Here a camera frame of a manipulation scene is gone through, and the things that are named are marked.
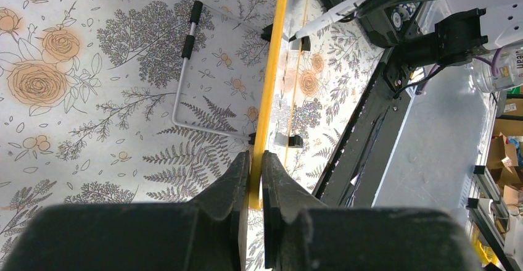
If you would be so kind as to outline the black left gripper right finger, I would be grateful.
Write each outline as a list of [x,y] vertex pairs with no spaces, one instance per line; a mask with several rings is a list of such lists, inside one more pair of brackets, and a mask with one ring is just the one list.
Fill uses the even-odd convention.
[[463,228],[427,208],[329,207],[279,157],[261,159],[265,266],[273,270],[480,270]]

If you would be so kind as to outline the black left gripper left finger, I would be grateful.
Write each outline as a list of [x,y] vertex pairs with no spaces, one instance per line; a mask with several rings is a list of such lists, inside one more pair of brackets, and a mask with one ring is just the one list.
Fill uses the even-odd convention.
[[244,270],[249,168],[239,153],[187,202],[49,207],[4,270]]

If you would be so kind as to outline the yellow framed whiteboard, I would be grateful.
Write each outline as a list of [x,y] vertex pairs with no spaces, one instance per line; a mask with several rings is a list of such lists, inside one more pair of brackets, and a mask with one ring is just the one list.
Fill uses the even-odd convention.
[[253,146],[253,158],[252,168],[250,169],[250,181],[248,185],[248,205],[251,209],[260,211],[262,209],[263,201],[260,199],[260,187],[262,180],[262,154],[266,146],[266,140],[268,139],[268,128],[270,123],[270,113],[273,101],[273,95],[276,85],[276,74],[279,65],[279,56],[281,53],[282,45],[284,43],[290,43],[290,38],[284,36],[284,20],[287,12],[287,6],[291,3],[291,0],[277,0],[275,7],[275,14],[273,23],[264,29],[252,27],[252,30],[256,30],[261,35],[266,35],[270,43],[268,52],[268,60],[266,66],[265,82],[263,84],[263,91],[260,103],[259,114],[261,120],[258,123],[255,136],[241,136],[234,133],[199,127],[179,121],[177,116],[178,106],[180,103],[180,96],[182,92],[183,78],[186,73],[186,69],[189,60],[192,55],[192,50],[195,43],[195,30],[200,21],[200,15],[204,7],[211,9],[212,7],[202,1],[195,0],[191,9],[189,18],[190,29],[189,34],[186,36],[183,49],[181,51],[181,57],[183,63],[179,76],[178,89],[176,90],[175,103],[171,113],[171,121],[176,126],[190,128],[197,131],[212,133],[221,136],[229,136],[242,141],[248,141]]

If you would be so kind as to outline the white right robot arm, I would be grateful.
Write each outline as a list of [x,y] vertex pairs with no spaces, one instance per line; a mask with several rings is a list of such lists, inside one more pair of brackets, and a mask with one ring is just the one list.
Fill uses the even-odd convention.
[[431,33],[396,46],[397,61],[411,69],[464,65],[476,56],[522,43],[522,0],[447,0],[454,14]]

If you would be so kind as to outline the floral table mat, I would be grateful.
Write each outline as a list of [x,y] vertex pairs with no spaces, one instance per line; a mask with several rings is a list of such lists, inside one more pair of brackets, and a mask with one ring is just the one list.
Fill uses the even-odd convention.
[[277,0],[1,0],[1,269],[58,204],[184,202],[264,120]]

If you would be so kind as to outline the cardboard boxes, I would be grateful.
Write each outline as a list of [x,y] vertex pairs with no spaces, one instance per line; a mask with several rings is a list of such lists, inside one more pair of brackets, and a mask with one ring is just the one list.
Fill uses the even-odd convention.
[[487,168],[505,204],[522,209],[521,94],[505,94],[498,101]]

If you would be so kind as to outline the clear plastic bottle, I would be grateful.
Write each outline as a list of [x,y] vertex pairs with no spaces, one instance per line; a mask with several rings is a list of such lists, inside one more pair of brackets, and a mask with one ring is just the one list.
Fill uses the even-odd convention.
[[522,86],[522,45],[510,45],[475,57],[468,71],[473,85],[483,93]]

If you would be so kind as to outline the black mounting base plate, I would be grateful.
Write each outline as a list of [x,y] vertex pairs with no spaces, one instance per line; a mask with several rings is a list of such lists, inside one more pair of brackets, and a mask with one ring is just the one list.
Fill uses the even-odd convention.
[[327,206],[374,203],[411,103],[408,91],[394,96],[393,84],[408,82],[397,63],[385,50],[318,181],[313,194]]

